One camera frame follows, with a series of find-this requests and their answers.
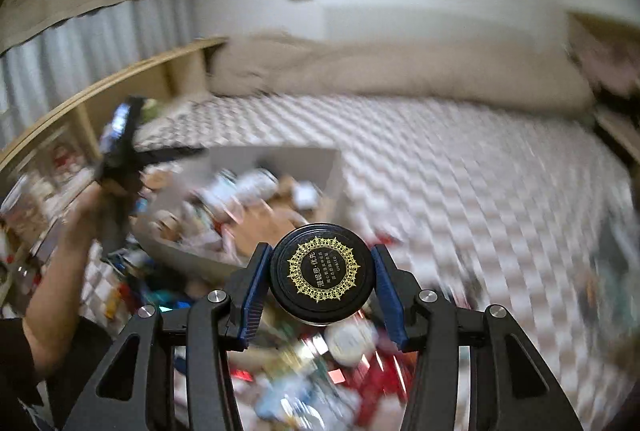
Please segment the person's left hand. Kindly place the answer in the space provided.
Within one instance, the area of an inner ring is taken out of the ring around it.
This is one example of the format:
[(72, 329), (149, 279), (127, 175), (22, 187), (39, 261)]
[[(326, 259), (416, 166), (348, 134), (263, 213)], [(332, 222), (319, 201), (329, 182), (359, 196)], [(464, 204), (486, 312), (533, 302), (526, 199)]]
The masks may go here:
[(87, 251), (100, 232), (106, 194), (99, 183), (92, 182), (78, 195), (66, 215), (58, 247)]

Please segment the person's left forearm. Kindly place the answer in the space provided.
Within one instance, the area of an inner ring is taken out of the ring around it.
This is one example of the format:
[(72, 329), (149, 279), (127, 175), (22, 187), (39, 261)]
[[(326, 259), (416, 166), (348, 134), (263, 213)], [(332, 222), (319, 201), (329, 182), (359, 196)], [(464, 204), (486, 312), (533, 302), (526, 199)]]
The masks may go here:
[(93, 240), (90, 229), (68, 227), (29, 302), (22, 325), (38, 380), (53, 373), (70, 351)]

